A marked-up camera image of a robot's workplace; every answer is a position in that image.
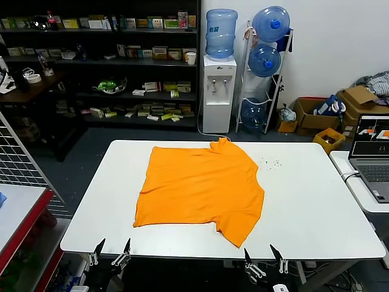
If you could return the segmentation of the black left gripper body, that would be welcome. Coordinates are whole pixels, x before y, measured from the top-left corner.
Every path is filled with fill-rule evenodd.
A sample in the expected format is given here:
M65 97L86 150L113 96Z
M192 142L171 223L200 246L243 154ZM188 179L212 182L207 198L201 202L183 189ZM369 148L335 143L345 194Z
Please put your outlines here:
M86 286L88 291L107 291L111 284L118 291L124 291L125 284L120 278L124 269L120 266L109 265L93 265L86 272Z

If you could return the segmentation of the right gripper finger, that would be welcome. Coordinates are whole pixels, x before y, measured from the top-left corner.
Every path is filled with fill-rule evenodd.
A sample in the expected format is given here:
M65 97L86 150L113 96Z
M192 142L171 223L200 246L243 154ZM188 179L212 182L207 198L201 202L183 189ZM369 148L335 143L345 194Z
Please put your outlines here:
M262 279L266 277L266 273L262 271L256 264L254 264L246 248L244 248L244 258L244 270L250 281L252 283L260 283Z
M288 259L285 259L279 250L277 250L272 244L269 245L270 249L279 264L279 272L287 273L288 272Z

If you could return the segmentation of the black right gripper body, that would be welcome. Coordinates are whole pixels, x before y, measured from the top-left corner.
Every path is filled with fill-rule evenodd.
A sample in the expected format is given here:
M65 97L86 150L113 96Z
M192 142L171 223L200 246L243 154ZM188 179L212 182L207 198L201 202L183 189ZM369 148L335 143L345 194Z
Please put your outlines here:
M292 291L292 282L285 274L270 273L259 277L254 272L250 273L250 281L266 291Z

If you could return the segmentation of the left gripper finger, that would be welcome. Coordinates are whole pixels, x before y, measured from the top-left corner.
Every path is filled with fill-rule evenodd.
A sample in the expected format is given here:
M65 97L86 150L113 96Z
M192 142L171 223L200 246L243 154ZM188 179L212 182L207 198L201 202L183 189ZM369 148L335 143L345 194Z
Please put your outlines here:
M119 254L114 261L112 261L112 266L126 266L131 259L131 239L129 238L126 242L124 250Z
M95 266L98 265L98 260L100 257L100 253L103 249L103 246L105 244L105 238L95 247L94 251L92 253L89 253L89 265Z

